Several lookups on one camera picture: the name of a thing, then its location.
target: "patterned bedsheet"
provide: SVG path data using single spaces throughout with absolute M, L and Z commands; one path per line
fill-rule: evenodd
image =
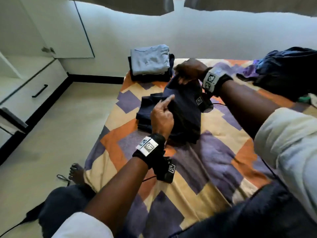
M 176 59 L 175 64 L 186 59 Z M 317 117 L 317 109 L 271 94 L 235 77 L 252 61 L 200 59 L 208 66 L 221 65 L 235 81 L 256 90 L 277 104 Z M 85 181 L 99 191 L 132 157 L 147 133 L 137 129 L 141 97 L 162 92 L 164 82 L 135 83 L 129 73 L 103 130 L 85 163 Z M 213 98 L 213 103 L 223 103 Z M 142 183 L 118 236 L 168 237 L 251 196 L 270 182 L 272 175 L 254 153 L 252 139 L 228 108 L 214 105 L 202 113 L 197 144 L 167 146 L 166 155 L 177 160 L 172 184 L 155 178 Z M 153 176 L 149 170 L 146 178 Z

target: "tiled floor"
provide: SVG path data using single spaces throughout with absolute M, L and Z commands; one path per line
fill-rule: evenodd
M 121 85 L 73 83 L 0 166 L 0 234 L 66 183 L 69 167 L 83 165 L 117 102 Z M 38 222 L 22 225 L 6 238 L 42 237 Z

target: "white sleeve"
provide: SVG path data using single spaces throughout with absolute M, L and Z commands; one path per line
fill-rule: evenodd
M 317 119 L 279 108 L 256 134 L 254 149 L 317 222 Z
M 77 212 L 65 220 L 52 238 L 113 238 L 113 235 L 100 220 Z

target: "drawer handle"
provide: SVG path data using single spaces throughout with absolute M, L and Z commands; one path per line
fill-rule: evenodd
M 44 87 L 37 93 L 37 94 L 35 94 L 34 96 L 32 96 L 32 98 L 36 98 L 38 95 L 40 95 L 41 94 L 41 92 L 43 92 L 44 91 L 44 89 L 46 89 L 48 87 L 48 85 L 47 84 L 44 84 Z

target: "foot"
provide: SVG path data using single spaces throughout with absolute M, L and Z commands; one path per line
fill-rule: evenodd
M 79 164 L 74 163 L 70 167 L 69 177 L 70 180 L 74 181 L 75 184 L 83 185 L 85 184 L 84 180 L 84 168 L 82 168 Z

